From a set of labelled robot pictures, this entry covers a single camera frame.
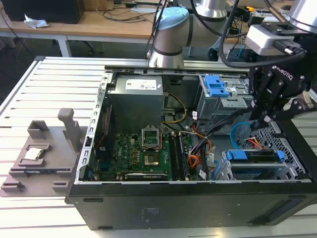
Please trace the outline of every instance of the yellow wire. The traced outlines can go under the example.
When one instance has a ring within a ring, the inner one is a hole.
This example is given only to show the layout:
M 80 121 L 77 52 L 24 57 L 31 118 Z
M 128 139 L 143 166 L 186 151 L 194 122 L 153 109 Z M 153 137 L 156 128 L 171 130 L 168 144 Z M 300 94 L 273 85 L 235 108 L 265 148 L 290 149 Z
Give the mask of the yellow wire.
M 168 93 L 168 94 L 172 95 L 173 97 L 175 97 L 175 99 L 183 106 L 183 108 L 184 108 L 184 116 L 181 119 L 179 119 L 179 120 L 166 120 L 166 121 L 161 121 L 161 122 L 162 123 L 170 123 L 170 124 L 179 123 L 179 122 L 183 121 L 186 118 L 186 115 L 187 115 L 186 107 L 182 103 L 182 101 L 178 97 L 176 97 L 174 94 L 171 94 L 171 93 Z

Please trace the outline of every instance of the silver robot arm segment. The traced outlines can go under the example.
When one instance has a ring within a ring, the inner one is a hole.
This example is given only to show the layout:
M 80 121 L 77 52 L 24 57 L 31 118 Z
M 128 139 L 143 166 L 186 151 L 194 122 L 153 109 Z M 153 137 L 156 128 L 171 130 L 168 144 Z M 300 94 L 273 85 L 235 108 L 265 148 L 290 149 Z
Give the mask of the silver robot arm segment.
M 210 28 L 222 32 L 227 17 L 225 4 L 225 0 L 202 0 L 196 10 Z M 180 24 L 167 29 L 163 27 L 164 21 L 168 21 L 172 12 L 178 11 L 177 8 L 164 9 L 167 17 L 163 14 L 158 26 L 154 50 L 149 59 L 150 67 L 183 68 L 183 47 L 210 47 L 219 39 L 219 36 L 210 32 L 193 14 L 187 14 L 187 18 Z

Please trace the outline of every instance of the red wire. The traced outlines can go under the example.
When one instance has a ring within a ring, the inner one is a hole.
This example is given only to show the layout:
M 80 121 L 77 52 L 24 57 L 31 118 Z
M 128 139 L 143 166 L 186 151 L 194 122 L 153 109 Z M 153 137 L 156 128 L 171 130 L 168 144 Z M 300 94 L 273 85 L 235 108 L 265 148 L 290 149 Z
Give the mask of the red wire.
M 101 143 L 103 142 L 103 140 L 105 139 L 105 136 L 106 136 L 106 134 L 107 134 L 107 122 L 108 122 L 109 111 L 110 111 L 110 107 L 108 107 L 107 114 L 106 114 L 106 126 L 105 126 L 104 135 L 103 135 L 103 137 L 101 138 L 101 140 L 99 141 L 99 144 L 95 147 L 95 149 L 98 149 L 98 148 L 99 148 L 99 146 L 101 145 Z

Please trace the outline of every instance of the aluminum table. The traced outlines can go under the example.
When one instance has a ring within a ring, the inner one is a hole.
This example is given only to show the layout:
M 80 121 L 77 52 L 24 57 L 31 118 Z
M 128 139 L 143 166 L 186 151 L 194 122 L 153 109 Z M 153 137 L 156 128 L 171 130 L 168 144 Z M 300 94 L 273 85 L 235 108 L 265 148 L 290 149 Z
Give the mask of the aluminum table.
M 146 65 L 141 59 L 37 58 L 0 107 L 0 184 L 5 180 L 28 137 L 34 119 L 48 126 L 63 126 L 61 107 L 73 108 L 74 119 L 87 126 L 104 66 Z M 186 61 L 195 68 L 221 68 L 216 62 Z M 317 153 L 317 114 L 293 120 Z M 0 197 L 0 237 L 317 237 L 317 205 L 310 206 L 277 226 L 199 229 L 91 231 L 76 208 L 64 197 Z

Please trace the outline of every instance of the black cable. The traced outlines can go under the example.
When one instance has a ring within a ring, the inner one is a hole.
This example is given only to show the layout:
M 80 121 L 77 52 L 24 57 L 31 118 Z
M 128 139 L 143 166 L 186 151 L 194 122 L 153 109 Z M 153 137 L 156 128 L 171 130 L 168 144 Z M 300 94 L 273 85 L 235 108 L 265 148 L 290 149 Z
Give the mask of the black cable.
M 212 28 L 210 28 L 205 22 L 204 22 L 204 20 L 202 20 L 202 18 L 200 17 L 200 15 L 198 14 L 198 12 L 197 12 L 197 10 L 196 10 L 196 7 L 195 7 L 195 4 L 194 4 L 194 0 L 190 0 L 190 4 L 191 4 L 191 6 L 192 6 L 192 9 L 193 9 L 193 11 L 194 11 L 194 15 L 198 18 L 198 20 L 203 24 L 203 26 L 205 26 L 209 31 L 211 31 L 211 32 L 213 32 L 215 35 L 217 35 L 217 36 L 222 36 L 222 34 L 221 33 L 219 33 L 219 32 L 217 32 L 217 31 L 215 31 L 215 30 L 213 30 Z M 248 32 L 246 32 L 246 33 L 240 33 L 240 34 L 237 34 L 237 35 L 226 35 L 226 37 L 227 38 L 235 38 L 235 37 L 240 37 L 240 36 L 245 36 L 245 35 L 247 35 L 248 34 Z
M 126 18 L 126 19 L 115 19 L 115 18 L 111 18 L 111 17 L 105 16 L 106 12 L 107 12 L 107 11 L 104 11 L 104 13 L 103 13 L 104 18 L 109 19 L 109 20 L 113 20 L 113 21 L 131 21 L 131 20 L 139 19 L 139 18 L 142 17 L 142 16 L 149 15 L 149 14 L 153 14 L 153 13 L 154 13 L 154 12 L 145 13 L 145 14 L 142 14 L 142 15 L 138 15 L 138 16 L 134 16 L 134 17 Z
M 234 50 L 234 48 L 237 46 L 237 44 L 239 43 L 239 39 L 240 39 L 240 37 L 238 37 L 238 39 L 237 39 L 237 42 L 234 44 L 234 46 L 233 46 L 233 48 L 229 51 L 229 53 L 228 53 L 228 56 L 232 53 L 232 51 Z
M 212 128 L 208 131 L 205 138 L 203 138 L 195 147 L 195 149 L 192 151 L 192 154 L 196 154 L 201 146 L 206 143 L 207 138 L 212 136 L 215 132 L 219 131 L 221 128 L 223 128 L 225 125 L 232 124 L 232 121 L 235 120 L 238 116 L 243 115 L 245 113 L 248 113 L 252 108 L 247 109 L 239 109 L 235 111 L 234 113 L 226 116 L 224 119 L 218 121 L 215 125 L 212 126 Z
M 4 8 L 2 7 L 1 10 L 0 10 L 0 13 L 1 13 L 1 16 L 2 16 L 2 19 L 3 21 L 5 22 L 5 24 L 9 27 L 9 29 L 12 31 L 12 33 L 16 36 L 16 38 L 18 38 L 18 40 L 21 42 L 21 44 L 24 46 L 24 48 L 27 50 L 27 52 L 30 53 L 30 55 L 32 57 L 34 57 L 34 55 L 32 54 L 32 52 L 25 46 L 25 44 L 23 43 L 23 41 L 20 39 L 20 37 L 17 36 L 17 34 L 14 32 L 14 30 L 9 26 L 9 24 L 7 23 L 7 21 L 5 20 L 4 16 L 3 16 L 3 12 L 2 10 L 4 10 Z
M 234 19 L 234 12 L 238 6 L 239 0 L 236 0 L 236 2 L 233 5 L 232 8 L 232 12 L 229 15 L 229 19 L 226 23 L 225 26 L 225 30 L 223 31 L 223 34 L 220 38 L 220 43 L 219 43 L 219 56 L 222 60 L 222 62 L 231 68 L 254 68 L 254 67 L 263 67 L 263 66 L 268 66 L 268 65 L 275 65 L 275 64 L 279 64 L 279 63 L 287 63 L 287 62 L 291 62 L 291 61 L 297 61 L 302 59 L 305 54 L 306 51 L 304 51 L 303 49 L 298 49 L 299 53 L 295 54 L 293 56 L 289 56 L 289 57 L 282 57 L 282 58 L 278 58 L 278 59 L 272 59 L 272 60 L 268 60 L 268 61 L 261 61 L 261 62 L 256 62 L 256 63 L 238 63 L 238 62 L 230 62 L 226 56 L 224 55 L 223 52 L 223 44 L 224 44 L 224 40 L 226 38 L 226 32 L 227 29 L 230 27 L 230 25 L 233 22 Z
M 162 14 L 163 14 L 163 10 L 164 10 L 164 8 L 166 6 L 167 1 L 164 2 L 163 6 L 162 6 L 162 9 L 161 9 L 161 12 L 159 14 L 159 18 L 157 20 L 157 14 L 159 12 L 159 6 L 161 5 L 161 3 L 162 3 L 162 0 L 159 0 L 158 6 L 157 6 L 157 8 L 155 10 L 154 20 L 153 20 L 153 24 L 152 24 L 152 32 L 151 32 L 151 35 L 150 35 L 150 37 L 148 39 L 147 45 L 145 47 L 145 54 L 144 54 L 145 55 L 145 59 L 147 58 L 147 53 L 148 53 L 147 51 L 148 51 L 151 39 L 153 38 L 153 43 L 154 43 L 155 39 L 157 37 L 157 34 L 154 35 L 154 33 L 155 33 L 155 30 L 159 27 L 159 23 L 160 23 L 160 20 L 161 20 Z
M 206 179 L 202 178 L 200 176 L 200 180 L 209 180 L 208 179 L 208 165 L 207 165 L 207 157 L 206 157 L 206 144 L 204 143 L 202 145 L 201 151 L 200 151 L 200 156 L 202 160 L 202 171 L 206 174 Z

